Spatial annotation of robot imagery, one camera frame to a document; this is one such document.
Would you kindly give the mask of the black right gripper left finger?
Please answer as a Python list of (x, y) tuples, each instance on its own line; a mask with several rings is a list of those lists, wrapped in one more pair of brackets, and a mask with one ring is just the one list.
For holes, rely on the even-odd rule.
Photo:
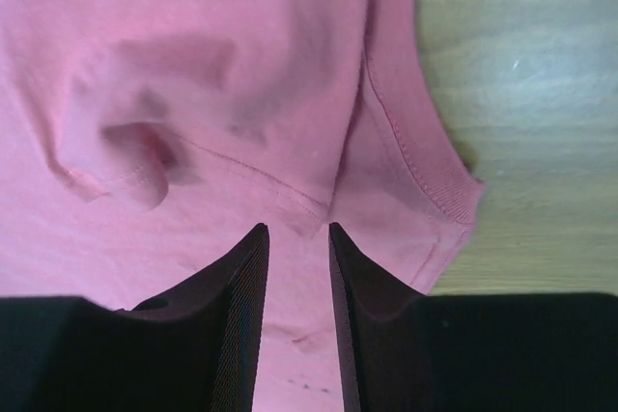
[(248, 411), (265, 306), (269, 234), (132, 310), (77, 296), (1, 302), (5, 411)]

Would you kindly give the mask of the salmon pink t-shirt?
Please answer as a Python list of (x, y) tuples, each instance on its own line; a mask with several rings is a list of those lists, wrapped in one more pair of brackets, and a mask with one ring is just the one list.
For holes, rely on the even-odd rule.
[(130, 308), (270, 233), (257, 411), (343, 407), (327, 226), (419, 291), (483, 193), (414, 0), (1, 0), (1, 292)]

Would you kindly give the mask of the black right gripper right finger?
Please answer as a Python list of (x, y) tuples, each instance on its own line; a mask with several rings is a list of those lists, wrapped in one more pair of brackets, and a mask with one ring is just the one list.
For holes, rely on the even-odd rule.
[(424, 295), (329, 227), (348, 411), (613, 411), (617, 299)]

